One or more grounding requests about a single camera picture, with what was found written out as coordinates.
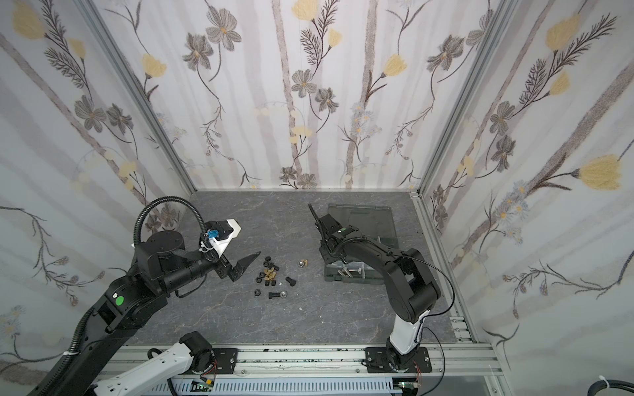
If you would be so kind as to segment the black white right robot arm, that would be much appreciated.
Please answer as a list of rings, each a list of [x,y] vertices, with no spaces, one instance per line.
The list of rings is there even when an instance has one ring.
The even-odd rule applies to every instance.
[[[329,214],[320,217],[312,205],[308,207],[320,233],[320,253],[325,262],[361,262],[377,271],[396,313],[384,359],[376,358],[367,365],[382,371],[408,371],[420,347],[424,320],[442,297],[428,264],[416,249],[392,249],[359,228],[342,225]]]

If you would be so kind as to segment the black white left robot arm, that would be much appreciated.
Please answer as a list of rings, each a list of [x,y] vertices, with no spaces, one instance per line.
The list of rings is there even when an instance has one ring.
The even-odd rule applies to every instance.
[[[31,394],[84,394],[119,349],[167,305],[170,295],[212,271],[239,280],[247,262],[231,265],[224,252],[240,231],[233,219],[208,222],[191,252],[178,231],[136,241],[130,270],[79,320],[69,349]]]

